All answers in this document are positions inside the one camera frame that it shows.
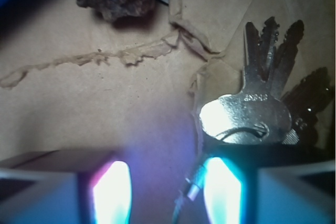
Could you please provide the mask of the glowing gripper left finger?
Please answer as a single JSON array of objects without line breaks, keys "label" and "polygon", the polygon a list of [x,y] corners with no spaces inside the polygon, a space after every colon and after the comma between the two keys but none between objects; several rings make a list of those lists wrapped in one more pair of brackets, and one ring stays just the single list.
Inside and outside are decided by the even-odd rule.
[{"label": "glowing gripper left finger", "polygon": [[129,223],[130,216],[130,168],[113,151],[35,151],[1,161],[1,223]]}]

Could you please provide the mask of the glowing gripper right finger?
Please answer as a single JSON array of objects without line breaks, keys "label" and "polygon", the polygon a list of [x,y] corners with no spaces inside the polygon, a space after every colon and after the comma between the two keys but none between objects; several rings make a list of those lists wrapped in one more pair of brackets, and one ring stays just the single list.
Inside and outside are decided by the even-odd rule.
[{"label": "glowing gripper right finger", "polygon": [[210,223],[335,223],[335,160],[318,148],[224,146],[205,167]]}]

